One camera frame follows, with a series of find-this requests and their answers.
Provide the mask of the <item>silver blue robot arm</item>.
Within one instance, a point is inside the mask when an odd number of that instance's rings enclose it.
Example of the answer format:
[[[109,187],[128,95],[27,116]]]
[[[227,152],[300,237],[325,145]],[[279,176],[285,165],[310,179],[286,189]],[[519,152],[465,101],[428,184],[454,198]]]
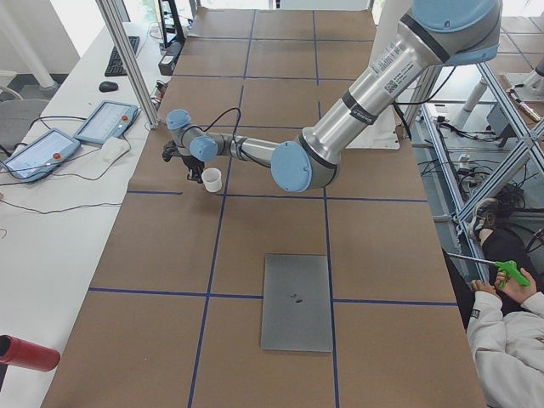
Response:
[[[192,123],[186,110],[167,114],[171,134],[162,152],[182,159],[188,178],[203,180],[206,162],[233,156],[270,169],[287,192],[329,185],[343,150],[432,66],[458,66],[493,59],[498,51],[502,2],[415,1],[400,17],[394,40],[383,49],[342,97],[293,141],[273,143],[236,134],[213,133]]]

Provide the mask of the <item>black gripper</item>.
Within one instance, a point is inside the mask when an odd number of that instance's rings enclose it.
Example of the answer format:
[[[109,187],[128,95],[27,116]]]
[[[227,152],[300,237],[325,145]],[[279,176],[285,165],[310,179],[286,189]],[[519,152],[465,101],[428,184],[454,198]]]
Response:
[[[191,155],[181,156],[181,158],[184,165],[189,169],[187,179],[202,184],[201,172],[204,170],[204,162]]]

